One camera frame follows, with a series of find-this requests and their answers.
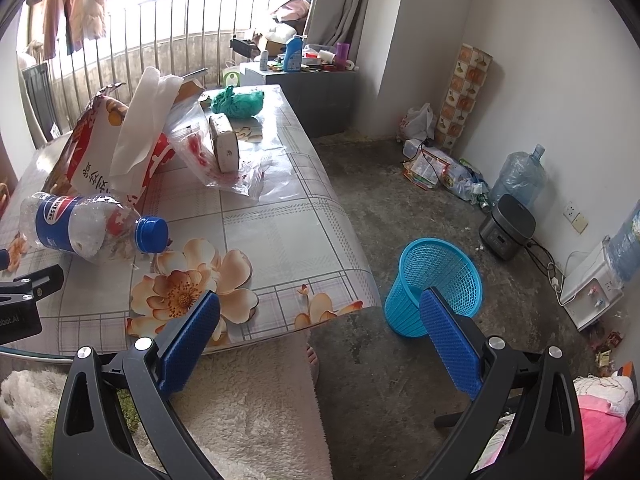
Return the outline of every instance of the rice cooker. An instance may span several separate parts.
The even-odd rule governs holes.
[[[485,246],[501,259],[511,260],[533,237],[536,219],[529,210],[509,194],[500,197],[480,226]]]

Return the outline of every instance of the white towel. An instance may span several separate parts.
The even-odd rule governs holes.
[[[37,465],[40,426],[64,379],[23,371],[2,383],[0,413]],[[304,333],[201,358],[171,403],[225,480],[332,478]],[[142,429],[134,440],[145,463],[160,468]]]

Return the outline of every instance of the foot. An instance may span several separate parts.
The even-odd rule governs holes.
[[[312,346],[306,346],[306,358],[309,360],[309,368],[311,368],[311,377],[314,380],[314,384],[318,382],[318,375],[320,373],[320,361],[316,355],[316,351]]]

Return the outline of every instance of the rice cooker lid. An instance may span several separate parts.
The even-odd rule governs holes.
[[[536,231],[536,219],[519,200],[504,194],[491,211],[495,222],[519,244],[525,244]]]

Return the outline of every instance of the concrete floor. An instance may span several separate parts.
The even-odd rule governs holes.
[[[382,300],[404,247],[421,237],[448,240],[465,251],[482,277],[476,323],[514,348],[558,345],[576,376],[594,372],[593,354],[546,277],[523,251],[498,261],[479,247],[484,215],[443,189],[424,191],[401,175],[395,141],[328,144],[316,150],[360,237]],[[407,339],[370,308],[312,330],[321,361],[316,391],[335,480],[411,479],[428,465],[447,433],[435,415],[462,410],[468,397],[451,383],[428,338]]]

